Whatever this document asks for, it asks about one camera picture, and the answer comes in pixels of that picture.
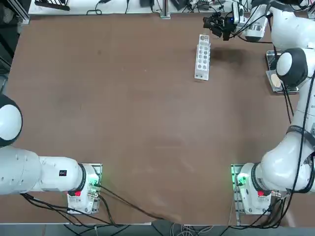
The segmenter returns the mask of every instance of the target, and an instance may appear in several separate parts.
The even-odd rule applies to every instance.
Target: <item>white shelf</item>
[[[34,0],[31,0],[29,9],[30,15],[86,15],[88,10],[94,10],[99,0],[69,0],[70,11],[52,9],[48,7],[36,6]],[[105,4],[99,4],[97,8],[103,14],[124,14],[127,7],[126,0],[111,0]],[[155,0],[153,11],[160,12],[158,2]],[[127,13],[152,13],[149,7],[141,8],[139,0],[130,0]]]

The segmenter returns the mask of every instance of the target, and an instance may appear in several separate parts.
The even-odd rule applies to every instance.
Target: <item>wire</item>
[[[128,11],[128,7],[129,7],[129,0],[127,0],[127,7],[126,7],[126,11],[125,11],[125,14],[127,14],[127,11]]]
[[[118,225],[116,225],[115,221],[113,220],[113,217],[112,217],[112,215],[111,215],[111,213],[110,213],[110,210],[109,210],[109,207],[108,207],[108,204],[107,204],[107,201],[106,201],[101,195],[99,195],[98,197],[103,201],[103,203],[104,203],[104,205],[105,205],[105,207],[106,207],[106,211],[107,211],[108,218],[109,218],[110,222],[111,222],[114,226],[119,227]]]
[[[229,228],[230,228],[230,226],[227,226],[226,229],[223,230],[223,232],[220,234],[220,236],[222,236]]]
[[[281,83],[281,86],[282,86],[282,91],[283,91],[283,96],[284,96],[284,99],[285,99],[285,106],[286,106],[286,112],[287,112],[287,117],[289,118],[289,122],[291,123],[291,117],[290,117],[290,112],[289,112],[289,107],[287,105],[287,100],[286,100],[286,88],[285,86],[283,85],[283,83]]]
[[[75,211],[75,212],[81,213],[81,214],[83,214],[83,215],[85,215],[85,216],[87,216],[87,217],[89,217],[89,218],[92,218],[92,219],[94,219],[94,220],[98,220],[98,221],[100,221],[100,222],[102,222],[102,223],[105,223],[105,224],[109,224],[109,225],[110,225],[110,223],[108,223],[107,221],[102,220],[102,219],[97,218],[97,217],[94,217],[94,216],[91,216],[91,215],[89,215],[89,214],[86,214],[85,212],[82,212],[82,211],[79,211],[79,210],[76,210],[76,209],[73,209],[73,208],[69,208],[69,207],[66,207],[66,206],[57,206],[57,205],[49,204],[49,203],[46,203],[46,202],[44,202],[44,201],[35,199],[35,198],[34,198],[32,195],[30,195],[30,194],[21,194],[21,195],[22,195],[26,200],[34,201],[34,202],[37,202],[37,203],[40,203],[40,204],[43,204],[43,205],[46,205],[46,206],[52,207],[52,208],[60,208],[60,209],[66,209],[66,210]]]
[[[219,2],[219,4],[221,5],[221,9],[223,10],[223,12],[224,12],[224,6],[222,5],[222,3],[221,3],[221,1],[220,0],[218,0],[218,2]]]
[[[125,229],[127,229],[127,228],[130,227],[130,226],[131,226],[131,225],[127,225],[125,228],[123,228],[123,229],[117,231],[116,233],[113,233],[113,234],[110,235],[110,236],[115,236],[115,235],[119,234],[120,232],[124,231]]]
[[[112,225],[100,225],[100,226],[97,226],[96,228],[98,229],[98,228],[107,227],[107,226],[112,226]],[[80,235],[82,235],[82,234],[84,234],[84,233],[86,233],[86,232],[88,232],[88,231],[94,230],[94,229],[95,229],[95,228],[93,227],[93,228],[84,230],[84,231],[82,231],[82,232],[80,233]]]
[[[151,223],[151,226],[158,232],[159,235],[164,236],[156,227],[153,223]]]
[[[132,207],[132,208],[134,208],[134,209],[136,209],[136,210],[142,212],[143,214],[145,214],[145,215],[147,215],[147,216],[149,216],[149,217],[152,217],[152,218],[157,219],[157,220],[164,220],[164,218],[162,218],[162,217],[155,216],[155,215],[152,215],[152,214],[150,214],[150,213],[144,211],[143,209],[141,209],[141,208],[137,207],[136,205],[134,205],[134,204],[128,202],[127,200],[123,199],[122,197],[120,197],[119,195],[117,195],[116,193],[114,193],[113,191],[109,190],[108,188],[105,188],[104,186],[102,186],[102,185],[100,185],[100,184],[95,184],[95,186],[100,187],[100,188],[106,190],[106,191],[109,192],[110,194],[114,195],[116,198],[118,198],[118,199],[120,199],[121,201],[123,201],[125,204],[127,204],[127,205],[129,205],[130,207]]]
[[[88,15],[90,12],[95,12],[96,15],[102,15],[102,11],[97,9],[97,6],[101,3],[102,0],[100,0],[96,5],[95,5],[95,9],[94,10],[88,10],[87,14]]]
[[[63,225],[63,226],[65,226],[68,230],[70,230],[71,232],[73,232],[75,235],[81,236],[80,234],[78,234],[77,232],[75,232],[74,230],[72,230],[71,228],[69,228],[67,225]]]
[[[265,43],[265,44],[272,44],[272,42],[260,42],[260,41],[258,41],[258,42],[250,42],[250,41],[247,41],[246,39],[242,38],[242,37],[239,36],[239,35],[238,35],[237,37],[239,37],[240,39],[242,39],[243,41],[248,42],[248,43]]]
[[[83,224],[76,216],[74,216],[74,215],[72,215],[72,214],[70,214],[70,213],[68,213],[68,212],[66,212],[66,211],[64,211],[64,210],[58,210],[58,209],[54,209],[53,207],[45,207],[45,206],[41,206],[41,205],[35,204],[35,203],[33,203],[29,198],[27,198],[26,196],[24,196],[24,194],[21,194],[21,195],[22,195],[30,204],[32,204],[32,205],[34,205],[34,206],[36,206],[36,207],[43,208],[43,209],[47,209],[47,210],[53,210],[53,211],[59,213],[63,218],[65,218],[67,221],[69,221],[72,225],[76,225],[76,224],[75,224],[73,221],[71,221],[69,218],[67,218],[66,216],[62,215],[61,212],[64,213],[64,214],[70,215],[70,216],[72,216],[73,218],[75,218],[75,219],[80,223],[79,226],[84,226],[84,227],[86,227],[86,228],[92,228],[92,227],[93,227],[93,226],[88,226],[88,225]]]
[[[295,9],[291,4],[289,4],[290,7],[294,10],[294,11],[304,11],[306,10],[307,8],[310,7],[310,0],[308,0],[308,3],[304,6],[301,6],[301,4],[297,4],[297,6],[300,8],[300,9]]]
[[[267,20],[268,20],[269,30],[270,30],[270,32],[272,32],[272,28],[271,28],[271,15],[270,15],[269,17],[267,17]],[[274,48],[275,59],[278,61],[279,58],[278,58],[277,49],[276,49],[276,47],[275,47],[274,45],[273,45],[273,48]],[[291,109],[291,113],[292,113],[292,116],[293,116],[293,115],[294,115],[294,112],[293,112],[291,100],[290,100],[289,93],[287,92],[287,89],[286,89],[285,84],[281,83],[281,86],[282,86],[282,90],[283,90],[283,96],[284,96],[284,99],[285,99],[285,106],[286,106],[287,116],[288,116],[289,122],[291,123],[290,112],[289,112],[289,108],[288,108],[288,105],[287,105],[288,102],[289,102],[290,109]]]
[[[255,23],[256,21],[258,21],[260,18],[262,18],[264,15],[260,16],[259,18],[257,18],[256,20],[254,20],[253,22],[251,22],[249,25],[246,26],[246,24],[250,21],[250,19],[252,18],[252,16],[255,14],[255,12],[257,11],[258,7],[256,7],[256,9],[254,10],[254,12],[251,14],[251,16],[248,18],[248,20],[246,21],[246,23],[243,25],[243,27],[237,31],[235,34],[232,33],[233,36],[229,37],[229,38],[234,38],[235,36],[237,36],[239,33],[243,32],[244,30],[246,30],[249,26],[251,26],[253,23]]]
[[[159,7],[160,11],[162,11],[161,5],[159,4],[158,0],[157,0],[157,4],[158,4],[158,7]]]

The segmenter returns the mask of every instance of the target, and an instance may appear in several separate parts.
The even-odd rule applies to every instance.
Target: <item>table surface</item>
[[[14,146],[102,163],[104,185],[173,222],[226,225],[231,163],[260,161],[289,122],[284,98],[271,92],[265,73],[270,44],[211,38],[210,79],[193,78],[198,35],[207,32],[202,17],[32,20],[7,88],[24,118]],[[298,95],[291,100],[296,106]],[[66,204],[64,193],[35,195]],[[105,197],[116,222],[152,221]],[[315,226],[313,200],[294,196],[290,225]],[[65,222],[18,195],[1,196],[0,202],[2,223]],[[104,206],[97,216],[107,219]]]

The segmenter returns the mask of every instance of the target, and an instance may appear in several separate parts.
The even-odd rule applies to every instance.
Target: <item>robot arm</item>
[[[221,21],[218,17],[204,18],[204,28],[209,28],[218,37],[223,34],[223,40],[241,33],[248,42],[257,42],[264,36],[266,16],[271,13],[272,43],[284,51],[277,62],[277,76],[286,86],[298,86],[300,91],[297,109],[284,139],[267,152],[260,163],[246,163],[237,177],[245,213],[263,214],[270,205],[271,191],[286,191],[293,187],[305,112],[304,143],[295,191],[304,189],[310,182],[313,167],[307,158],[315,150],[314,87],[307,111],[306,103],[315,71],[315,22],[296,17],[289,5],[279,1],[253,1],[251,15],[248,19],[244,17],[243,21],[243,10],[234,5],[232,9],[233,17],[222,17],[224,20]],[[315,192],[314,184],[310,191]]]
[[[0,95],[0,195],[30,191],[67,192],[68,207],[92,213],[98,204],[100,175],[91,164],[59,156],[36,153],[10,146],[23,125],[17,104]]]

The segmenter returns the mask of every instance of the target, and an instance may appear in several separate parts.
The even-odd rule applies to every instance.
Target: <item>wooden tabletop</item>
[[[265,73],[270,44],[211,36],[210,79],[194,79],[202,17],[31,20],[7,88],[24,118],[14,146],[102,163],[104,185],[173,222],[226,225],[230,164],[260,161],[283,139],[289,122],[284,98],[271,93]],[[291,100],[295,107],[298,95]],[[34,195],[66,204],[64,193]],[[105,197],[117,223],[152,221]],[[65,222],[18,195],[0,202],[2,223]],[[314,210],[313,195],[296,194],[291,225],[314,227]],[[108,219],[104,206],[97,216]]]

